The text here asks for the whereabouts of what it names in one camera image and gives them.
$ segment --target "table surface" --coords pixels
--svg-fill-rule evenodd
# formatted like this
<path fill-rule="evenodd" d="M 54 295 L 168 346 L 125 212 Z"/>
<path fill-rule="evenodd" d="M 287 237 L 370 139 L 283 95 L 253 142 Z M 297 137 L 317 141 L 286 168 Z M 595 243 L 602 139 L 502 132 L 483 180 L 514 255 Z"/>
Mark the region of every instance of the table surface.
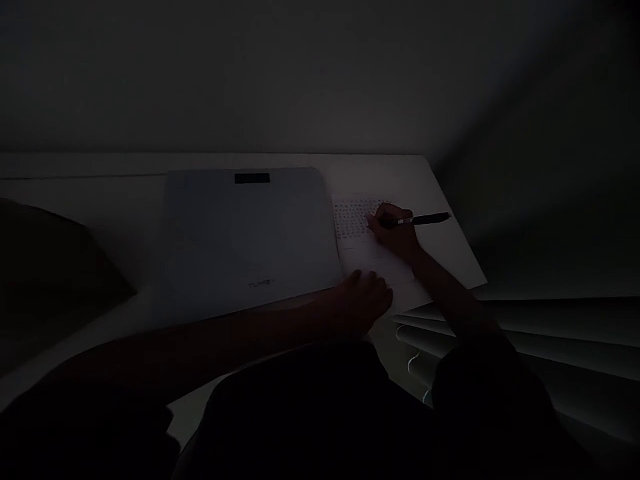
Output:
<path fill-rule="evenodd" d="M 367 193 L 416 215 L 451 211 L 424 157 L 225 153 L 13 153 L 0 155 L 0 197 L 51 210 L 86 225 L 138 295 L 40 353 L 0 380 L 0 409 L 76 353 L 154 328 L 147 316 L 150 266 L 165 174 L 176 169 L 315 167 L 327 194 Z M 453 218 L 417 228 L 420 244 L 467 288 L 486 283 Z M 303 303 L 304 298 L 275 307 Z M 389 315 L 430 302 L 417 280 L 394 286 Z"/>

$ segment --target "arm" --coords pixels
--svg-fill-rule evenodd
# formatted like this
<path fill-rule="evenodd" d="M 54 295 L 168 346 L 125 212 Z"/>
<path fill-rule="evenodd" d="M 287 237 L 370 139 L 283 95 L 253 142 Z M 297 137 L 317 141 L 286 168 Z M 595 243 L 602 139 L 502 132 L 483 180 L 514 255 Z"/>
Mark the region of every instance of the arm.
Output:
<path fill-rule="evenodd" d="M 481 333 L 500 332 L 498 324 L 478 300 L 422 249 L 412 224 L 402 224 L 387 230 L 379 222 L 382 218 L 400 219 L 412 216 L 411 210 L 383 203 L 375 216 L 370 215 L 367 220 L 378 241 L 412 268 L 413 274 L 440 308 L 456 337 L 465 341 Z"/>
<path fill-rule="evenodd" d="M 361 337 L 388 310 L 392 296 L 384 280 L 360 278 L 356 271 L 303 307 L 240 312 L 99 345 L 41 383 L 100 382 L 166 405 L 253 360 L 315 341 Z"/>

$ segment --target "hand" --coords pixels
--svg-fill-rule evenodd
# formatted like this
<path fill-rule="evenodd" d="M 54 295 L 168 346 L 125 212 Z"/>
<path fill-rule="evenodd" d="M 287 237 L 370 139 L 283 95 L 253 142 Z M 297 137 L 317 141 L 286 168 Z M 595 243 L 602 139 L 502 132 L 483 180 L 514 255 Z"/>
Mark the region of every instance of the hand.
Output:
<path fill-rule="evenodd" d="M 392 300 L 393 292 L 384 279 L 375 272 L 362 275 L 356 270 L 304 308 L 324 337 L 360 338 L 389 310 Z"/>
<path fill-rule="evenodd" d="M 369 229 L 374 233 L 378 242 L 395 253 L 407 263 L 410 263 L 420 252 L 422 247 L 415 236 L 415 228 L 410 223 L 396 225 L 386 229 L 380 225 L 380 219 L 398 220 L 413 216 L 411 210 L 404 210 L 390 203 L 381 203 L 374 215 L 368 215 Z"/>

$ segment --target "pen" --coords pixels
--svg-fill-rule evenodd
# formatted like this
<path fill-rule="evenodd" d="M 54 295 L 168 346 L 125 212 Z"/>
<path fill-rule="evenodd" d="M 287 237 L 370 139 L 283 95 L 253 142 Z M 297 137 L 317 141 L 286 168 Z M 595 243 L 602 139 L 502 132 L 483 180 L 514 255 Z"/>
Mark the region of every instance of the pen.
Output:
<path fill-rule="evenodd" d="M 444 220 L 448 220 L 451 218 L 451 214 L 449 212 L 440 212 L 440 213 L 432 213 L 430 215 L 419 215 L 417 217 L 410 217 L 408 219 L 380 219 L 380 225 L 384 228 L 389 229 L 395 227 L 396 225 L 402 225 L 403 223 L 412 223 L 414 225 L 426 225 L 428 223 L 440 223 L 444 222 Z"/>

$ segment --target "wall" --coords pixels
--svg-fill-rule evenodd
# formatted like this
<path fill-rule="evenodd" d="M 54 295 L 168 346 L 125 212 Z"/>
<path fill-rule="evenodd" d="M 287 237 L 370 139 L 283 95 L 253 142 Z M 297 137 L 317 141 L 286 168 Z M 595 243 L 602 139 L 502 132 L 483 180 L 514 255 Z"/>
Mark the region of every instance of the wall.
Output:
<path fill-rule="evenodd" d="M 10 0 L 0 145 L 436 159 L 585 4 Z"/>
<path fill-rule="evenodd" d="M 627 15 L 593 18 L 436 170 L 489 280 L 482 298 L 640 293 L 634 34 Z"/>

